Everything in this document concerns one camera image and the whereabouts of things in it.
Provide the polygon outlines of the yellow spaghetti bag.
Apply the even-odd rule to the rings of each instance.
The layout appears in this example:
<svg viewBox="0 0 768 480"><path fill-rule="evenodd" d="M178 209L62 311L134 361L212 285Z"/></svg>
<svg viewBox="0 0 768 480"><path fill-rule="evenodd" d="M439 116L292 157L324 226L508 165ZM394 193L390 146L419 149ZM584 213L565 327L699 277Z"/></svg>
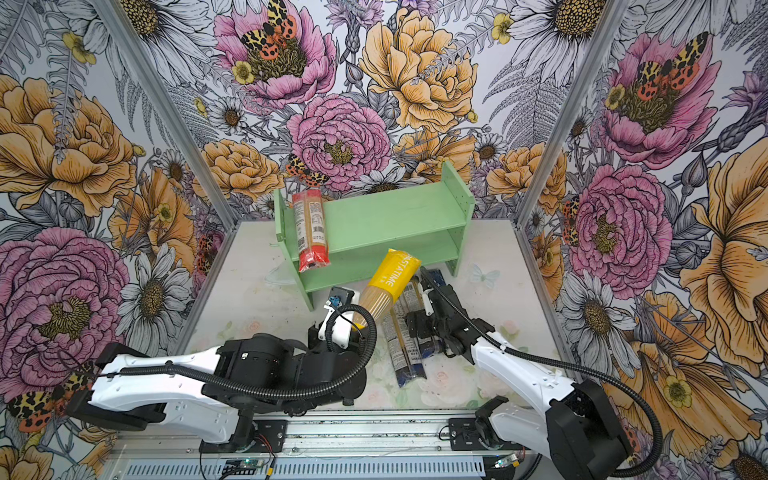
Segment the yellow spaghetti bag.
<svg viewBox="0 0 768 480"><path fill-rule="evenodd" d="M422 262L401 250L389 249L368 284L354 298L378 323L394 306Z"/></svg>

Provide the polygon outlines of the red-ended spaghetti bag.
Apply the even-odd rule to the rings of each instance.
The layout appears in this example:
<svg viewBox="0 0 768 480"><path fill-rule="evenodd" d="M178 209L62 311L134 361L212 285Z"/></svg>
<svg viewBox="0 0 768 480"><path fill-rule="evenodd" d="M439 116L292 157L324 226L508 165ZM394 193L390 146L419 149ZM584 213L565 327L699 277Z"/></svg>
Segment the red-ended spaghetti bag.
<svg viewBox="0 0 768 480"><path fill-rule="evenodd" d="M307 189L293 196L300 273L330 264L323 202L319 189Z"/></svg>

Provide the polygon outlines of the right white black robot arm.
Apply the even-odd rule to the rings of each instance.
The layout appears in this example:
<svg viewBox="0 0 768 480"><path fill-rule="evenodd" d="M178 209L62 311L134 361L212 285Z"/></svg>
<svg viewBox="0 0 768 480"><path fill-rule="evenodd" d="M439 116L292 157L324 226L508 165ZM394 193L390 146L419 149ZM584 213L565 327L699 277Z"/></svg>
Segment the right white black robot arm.
<svg viewBox="0 0 768 480"><path fill-rule="evenodd" d="M441 341L449 357L461 357L490 374L523 404L497 395L472 420L451 421L455 450L511 450L518 447L550 459L565 479L608 479L633 448L608 398L590 381L577 382L560 369L523 359L482 319L467 311L450 285L428 288L424 307L406 323L419 338Z"/></svg>

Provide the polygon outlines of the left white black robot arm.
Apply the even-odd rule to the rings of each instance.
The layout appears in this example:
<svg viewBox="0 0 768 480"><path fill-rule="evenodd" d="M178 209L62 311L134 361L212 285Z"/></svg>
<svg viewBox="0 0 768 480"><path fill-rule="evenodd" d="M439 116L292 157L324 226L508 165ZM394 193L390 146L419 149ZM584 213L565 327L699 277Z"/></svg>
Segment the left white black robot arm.
<svg viewBox="0 0 768 480"><path fill-rule="evenodd" d="M301 416L362 395L376 333L352 331L347 347L320 340L315 328L309 333L309 344L258 333L171 357L111 344L93 384L74 393L65 412L110 430L167 425L237 449L252 437L256 415Z"/></svg>

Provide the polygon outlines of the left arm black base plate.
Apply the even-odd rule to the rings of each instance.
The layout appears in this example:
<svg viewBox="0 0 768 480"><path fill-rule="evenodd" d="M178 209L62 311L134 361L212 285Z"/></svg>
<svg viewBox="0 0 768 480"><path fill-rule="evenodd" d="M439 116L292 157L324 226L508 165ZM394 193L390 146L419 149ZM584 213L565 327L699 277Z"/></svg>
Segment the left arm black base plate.
<svg viewBox="0 0 768 480"><path fill-rule="evenodd" d="M202 441L203 454L281 453L286 440L286 420L253 420L248 427L236 427L235 433L223 444Z"/></svg>

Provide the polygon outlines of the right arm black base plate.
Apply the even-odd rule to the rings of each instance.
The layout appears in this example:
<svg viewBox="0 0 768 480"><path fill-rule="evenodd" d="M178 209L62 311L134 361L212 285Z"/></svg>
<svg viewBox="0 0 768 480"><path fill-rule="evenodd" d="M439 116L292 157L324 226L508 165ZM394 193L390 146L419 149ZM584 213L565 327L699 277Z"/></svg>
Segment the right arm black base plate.
<svg viewBox="0 0 768 480"><path fill-rule="evenodd" d="M518 443L502 440L490 422L479 418L450 418L448 441L453 451L512 451L522 450Z"/></svg>

